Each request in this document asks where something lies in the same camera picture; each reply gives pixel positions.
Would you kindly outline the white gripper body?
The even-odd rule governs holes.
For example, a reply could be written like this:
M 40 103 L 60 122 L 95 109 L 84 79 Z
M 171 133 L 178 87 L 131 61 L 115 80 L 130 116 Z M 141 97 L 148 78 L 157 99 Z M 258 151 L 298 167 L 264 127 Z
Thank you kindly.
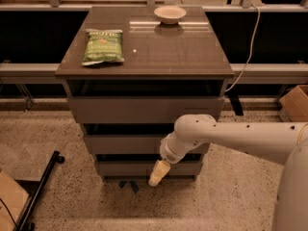
M 179 163 L 193 149 L 191 143 L 181 141 L 174 132 L 161 140 L 160 156 L 170 164 Z

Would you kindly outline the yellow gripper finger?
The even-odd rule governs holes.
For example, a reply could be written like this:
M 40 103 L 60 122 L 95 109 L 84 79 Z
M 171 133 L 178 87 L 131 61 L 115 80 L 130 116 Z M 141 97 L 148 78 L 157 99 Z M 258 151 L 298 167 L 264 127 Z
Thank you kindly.
M 167 161 L 158 160 L 153 167 L 152 173 L 150 174 L 148 184 L 151 187 L 156 187 L 169 171 L 170 164 Z

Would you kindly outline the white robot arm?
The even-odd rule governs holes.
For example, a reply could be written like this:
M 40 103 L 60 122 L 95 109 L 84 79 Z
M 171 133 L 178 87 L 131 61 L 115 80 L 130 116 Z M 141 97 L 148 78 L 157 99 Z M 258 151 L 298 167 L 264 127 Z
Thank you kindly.
M 161 159 L 148 184 L 158 185 L 172 165 L 204 143 L 214 143 L 284 167 L 271 231 L 308 231 L 308 129 L 305 122 L 217 122 L 210 115 L 182 115 L 161 140 Z

